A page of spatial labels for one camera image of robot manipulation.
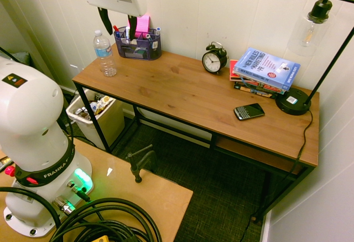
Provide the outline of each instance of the white trash bin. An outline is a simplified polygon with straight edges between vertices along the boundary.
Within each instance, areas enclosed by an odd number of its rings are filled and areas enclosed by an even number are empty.
[[[85,90],[85,94],[89,101],[93,101],[95,95],[98,93],[91,90]],[[93,122],[74,114],[77,109],[82,108],[83,106],[85,106],[84,102],[82,102],[81,97],[78,96],[68,106],[66,113],[71,120],[74,120],[77,123],[86,138],[92,141],[98,148],[105,150]],[[96,119],[98,124],[100,124],[108,145],[110,146],[124,129],[123,103],[115,99],[104,109],[103,112],[96,116]]]

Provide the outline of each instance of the clock face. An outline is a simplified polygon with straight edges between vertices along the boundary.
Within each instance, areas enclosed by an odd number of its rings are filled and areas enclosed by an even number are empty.
[[[220,69],[221,62],[219,57],[214,53],[206,53],[202,59],[204,68],[209,72],[217,72]]]

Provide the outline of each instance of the black phone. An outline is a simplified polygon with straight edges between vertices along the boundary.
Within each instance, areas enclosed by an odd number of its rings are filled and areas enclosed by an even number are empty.
[[[239,106],[233,110],[238,120],[251,119],[257,116],[264,116],[264,111],[259,104]]]

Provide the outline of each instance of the yellow label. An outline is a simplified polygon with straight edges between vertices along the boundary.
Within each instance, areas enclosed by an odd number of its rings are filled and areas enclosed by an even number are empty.
[[[97,238],[96,240],[94,240],[92,242],[110,242],[110,241],[108,240],[108,236],[104,235],[104,236],[102,236],[100,238]]]

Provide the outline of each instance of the water bottle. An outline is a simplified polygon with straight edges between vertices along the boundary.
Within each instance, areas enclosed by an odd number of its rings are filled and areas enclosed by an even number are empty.
[[[95,31],[93,47],[100,60],[101,71],[107,77],[112,77],[117,73],[117,66],[114,62],[110,41],[102,35],[100,30]]]

